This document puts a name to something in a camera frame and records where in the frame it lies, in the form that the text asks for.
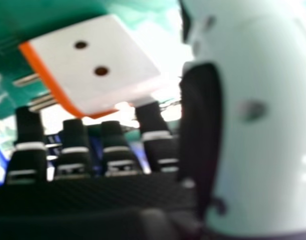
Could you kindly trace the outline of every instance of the orange edge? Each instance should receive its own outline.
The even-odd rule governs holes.
[[[106,115],[109,115],[109,114],[112,114],[118,111],[116,109],[111,109],[108,111],[104,111],[104,112],[92,114],[92,115],[83,114],[71,103],[69,98],[62,91],[61,87],[56,82],[55,78],[49,72],[48,68],[43,64],[43,62],[39,58],[39,55],[36,53],[33,47],[30,45],[30,42],[24,42],[20,44],[19,49],[21,50],[21,52],[23,53],[23,55],[25,56],[30,66],[33,68],[33,70],[39,74],[41,80],[49,88],[49,90],[51,91],[53,96],[56,98],[56,100],[69,113],[73,114],[74,116],[78,118],[82,118],[86,116],[92,119],[98,119],[100,117],[104,117]]]

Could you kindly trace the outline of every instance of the white robotic device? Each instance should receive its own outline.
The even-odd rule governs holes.
[[[306,240],[306,23],[297,5],[182,1],[195,56],[181,84],[182,127],[201,123],[182,138],[202,144],[181,157],[195,164],[185,174],[207,200],[200,210],[219,239]],[[203,92],[203,82],[213,89]],[[198,113],[203,107],[210,115]]]

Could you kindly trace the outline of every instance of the brown hole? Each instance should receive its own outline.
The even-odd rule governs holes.
[[[99,66],[94,72],[98,76],[105,76],[109,73],[109,69],[106,66]]]
[[[78,41],[78,42],[75,44],[75,48],[76,48],[76,49],[85,49],[87,46],[88,46],[88,44],[87,44],[87,42],[85,42],[85,41]]]

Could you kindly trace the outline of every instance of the metal prong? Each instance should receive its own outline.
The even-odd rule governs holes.
[[[13,85],[20,88],[20,87],[24,87],[26,85],[35,83],[39,80],[40,80],[39,75],[37,73],[34,73],[32,75],[28,75],[28,76],[25,76],[18,80],[13,81]]]
[[[50,107],[50,106],[53,106],[55,104],[57,104],[58,102],[53,98],[53,99],[50,99],[48,101],[44,101],[42,103],[39,103],[39,104],[36,104],[36,105],[33,105],[33,106],[30,106],[29,107],[29,110],[31,112],[39,112],[47,107]]]
[[[41,103],[44,103],[44,102],[52,100],[52,99],[54,99],[54,97],[50,93],[47,93],[47,94],[44,94],[42,96],[38,96],[38,97],[33,98],[29,102],[28,105],[31,107],[31,106],[34,106],[34,105],[37,105],[37,104],[41,104]]]

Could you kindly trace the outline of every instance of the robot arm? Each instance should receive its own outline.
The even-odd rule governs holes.
[[[306,240],[306,27],[293,2],[182,1],[195,60],[180,178],[220,239]]]

